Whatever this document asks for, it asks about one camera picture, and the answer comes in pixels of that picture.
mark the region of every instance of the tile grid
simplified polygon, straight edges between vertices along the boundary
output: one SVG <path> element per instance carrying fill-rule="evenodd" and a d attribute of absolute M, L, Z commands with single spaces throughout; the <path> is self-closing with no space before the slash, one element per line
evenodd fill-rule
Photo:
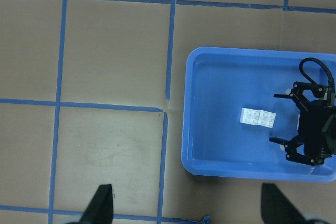
<path fill-rule="evenodd" d="M 289 0 L 283 0 L 283 5 L 259 5 L 259 4 L 241 4 L 241 3 L 222 3 L 222 2 L 205 2 L 205 1 L 187 1 L 187 0 L 104 0 L 104 1 L 124 1 L 124 2 L 140 2 L 140 3 L 159 3 L 170 4 L 170 25 L 169 25 L 169 39 L 167 51 L 167 70 L 166 70 L 166 98 L 170 98 L 170 82 L 171 82 L 171 65 L 172 65 L 172 48 L 173 48 L 173 33 L 174 33 L 174 17 L 175 5 L 202 5 L 202 6 L 215 6 L 215 7 L 238 7 L 238 8 L 252 8 L 252 9 L 272 9 L 282 8 L 285 11 L 299 11 L 299 12 L 317 12 L 317 13 L 330 13 L 336 14 L 336 9 L 328 8 L 313 8 L 313 7 L 296 7 L 288 6 Z M 130 219 L 130 220 L 146 220 L 156 221 L 157 224 L 161 222 L 180 222 L 181 219 L 165 218 L 162 216 L 163 208 L 163 189 L 164 189 L 164 171 L 165 171 L 165 152 L 166 152 L 166 138 L 167 138 L 167 113 L 161 109 L 153 107 L 141 106 L 124 106 L 112 104 L 95 104 L 95 103 L 75 103 L 75 102 L 61 102 L 61 81 L 62 81 L 62 66 L 64 56 L 64 42 L 65 42 L 65 29 L 66 29 L 66 10 L 67 0 L 62 0 L 62 15 L 61 15 L 61 32 L 60 32 L 60 45 L 59 45 L 59 62 L 58 62 L 58 76 L 57 76 L 57 89 L 56 101 L 35 101 L 35 100 L 21 100 L 21 99 L 0 99 L 0 103 L 9 104 L 27 104 L 27 105 L 44 105 L 55 107 L 55 124 L 54 124 L 54 139 L 52 149 L 51 161 L 51 175 L 50 175 L 50 192 L 49 192 L 49 208 L 28 208 L 17 206 L 4 206 L 0 205 L 0 210 L 22 211 L 22 212 L 36 212 L 48 214 L 48 224 L 52 224 L 52 216 L 54 214 L 60 215 L 78 215 L 81 212 L 55 210 L 54 209 L 54 192 L 55 192 L 55 176 L 56 176 L 56 161 L 57 161 L 57 141 L 58 141 L 58 126 L 59 126 L 59 112 L 60 107 L 77 107 L 77 108 L 97 108 L 97 109 L 112 109 L 112 110 L 127 110 L 127 111 L 147 111 L 147 112 L 163 112 L 163 136 L 162 136 L 162 150 L 161 150 L 161 163 L 160 163 L 160 182 L 159 182 L 159 199 L 158 199 L 158 213 L 156 217 L 150 216 L 134 216 L 134 215 L 115 215 L 117 219 Z"/>

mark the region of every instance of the white lego brick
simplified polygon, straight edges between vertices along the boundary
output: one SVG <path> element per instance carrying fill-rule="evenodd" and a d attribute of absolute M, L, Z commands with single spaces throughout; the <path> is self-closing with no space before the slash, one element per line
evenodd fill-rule
<path fill-rule="evenodd" d="M 242 108 L 240 114 L 240 123 L 246 123 L 251 125 L 258 125 L 259 111 L 248 108 Z"/>
<path fill-rule="evenodd" d="M 259 110 L 258 125 L 273 128 L 275 116 L 276 116 L 275 113 L 268 112 L 265 110 Z"/>

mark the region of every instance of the black object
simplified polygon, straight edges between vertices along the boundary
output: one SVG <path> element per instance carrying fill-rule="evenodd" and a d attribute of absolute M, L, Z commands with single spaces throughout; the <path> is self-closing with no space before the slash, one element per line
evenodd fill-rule
<path fill-rule="evenodd" d="M 113 220 L 112 185 L 100 185 L 79 222 L 68 224 L 111 224 Z"/>
<path fill-rule="evenodd" d="M 303 70 L 307 61 L 316 62 L 328 76 L 328 86 L 317 84 Z M 289 94 L 274 94 L 276 98 L 291 99 L 300 110 L 298 135 L 292 140 L 270 137 L 270 141 L 285 147 L 286 159 L 306 165 L 322 165 L 324 159 L 336 154 L 336 107 L 334 78 L 328 67 L 316 58 L 306 58 L 299 66 L 302 75 L 310 81 L 294 82 Z M 310 90 L 320 100 L 309 101 L 304 90 Z M 297 148 L 304 145 L 304 155 Z"/>
<path fill-rule="evenodd" d="M 320 219 L 306 220 L 274 184 L 261 188 L 261 217 L 265 224 L 328 224 Z"/>

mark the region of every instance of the blue plastic bin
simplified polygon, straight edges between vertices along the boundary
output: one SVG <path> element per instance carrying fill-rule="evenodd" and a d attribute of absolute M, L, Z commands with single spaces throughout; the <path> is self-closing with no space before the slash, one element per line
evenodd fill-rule
<path fill-rule="evenodd" d="M 305 52 L 201 47 L 188 57 L 182 140 L 182 163 L 196 175 L 330 182 L 336 178 L 336 156 L 324 165 L 289 162 L 270 136 L 297 135 L 299 110 L 289 99 L 274 98 L 295 81 L 303 58 L 322 60 L 335 76 L 336 56 Z M 306 72 L 327 84 L 325 73 L 311 62 Z M 239 122 L 242 108 L 276 113 L 272 129 Z"/>

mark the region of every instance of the black cable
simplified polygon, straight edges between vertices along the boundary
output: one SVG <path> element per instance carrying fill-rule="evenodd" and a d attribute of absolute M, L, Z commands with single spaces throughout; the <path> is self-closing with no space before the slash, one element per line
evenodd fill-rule
<path fill-rule="evenodd" d="M 335 81 L 334 78 L 332 76 L 331 71 L 329 70 L 329 68 L 319 59 L 316 58 L 306 58 L 303 59 L 300 62 L 299 65 L 299 69 L 301 74 L 308 80 L 310 81 L 312 84 L 317 84 L 309 75 L 306 74 L 306 72 L 303 70 L 303 64 L 307 61 L 313 61 L 315 63 L 317 63 L 318 65 L 320 65 L 320 67 L 325 71 L 325 73 L 327 74 L 328 77 L 328 91 L 327 91 L 327 104 L 328 106 L 334 106 L 334 100 L 335 100 Z"/>

